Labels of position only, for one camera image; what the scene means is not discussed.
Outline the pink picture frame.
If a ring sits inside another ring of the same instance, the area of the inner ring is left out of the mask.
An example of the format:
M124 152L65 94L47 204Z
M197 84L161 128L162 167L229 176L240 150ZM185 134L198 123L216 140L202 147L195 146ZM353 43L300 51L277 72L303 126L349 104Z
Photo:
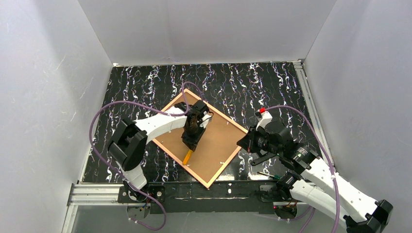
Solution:
M181 138L183 129L174 129L153 140L205 188L214 183L238 154L240 147L237 142L248 132L211 104L208 103L207 106L213 117L186 164L183 164L183 160L189 149Z

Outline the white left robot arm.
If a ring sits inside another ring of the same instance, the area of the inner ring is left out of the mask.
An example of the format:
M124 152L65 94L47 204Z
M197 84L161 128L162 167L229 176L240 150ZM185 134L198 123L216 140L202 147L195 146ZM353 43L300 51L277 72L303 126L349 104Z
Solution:
M182 142L193 153L211 121L213 113L202 100L194 104L179 102L165 111L145 119L122 120L115 130L107 152L112 156L131 187L141 190L147 180L140 165L146 145L158 136L183 129Z

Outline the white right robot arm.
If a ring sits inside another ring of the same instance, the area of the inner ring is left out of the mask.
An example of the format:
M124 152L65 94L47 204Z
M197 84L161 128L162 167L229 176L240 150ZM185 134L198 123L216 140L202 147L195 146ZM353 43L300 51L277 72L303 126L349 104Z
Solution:
M341 177L329 159L300 143L282 122L273 119L267 108L256 111L258 123L251 126L237 145L258 158L255 166L273 157L288 169L276 181L274 194L308 204L334 221L336 232L343 227L348 233L381 233L389 223L393 205L376 200Z

